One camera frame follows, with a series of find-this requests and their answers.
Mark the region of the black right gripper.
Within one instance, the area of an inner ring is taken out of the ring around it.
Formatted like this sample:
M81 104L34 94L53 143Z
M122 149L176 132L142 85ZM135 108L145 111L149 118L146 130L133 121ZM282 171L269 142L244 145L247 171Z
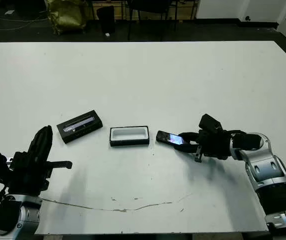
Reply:
M182 132L179 136L183 139L196 139L198 144L179 144L174 149L183 153L197 153L201 160L203 156L226 160L230 157L231 134L227 131L221 133L210 133L206 130L199 132Z

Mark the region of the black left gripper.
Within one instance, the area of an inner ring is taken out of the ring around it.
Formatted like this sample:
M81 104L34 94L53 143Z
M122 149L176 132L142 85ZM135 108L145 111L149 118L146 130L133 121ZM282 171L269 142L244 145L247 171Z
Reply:
M50 125L41 128L34 136L28 152L16 152L10 164L11 177L8 193L39 196L49 187L48 179L55 168L71 169L71 161L48 161L53 131Z

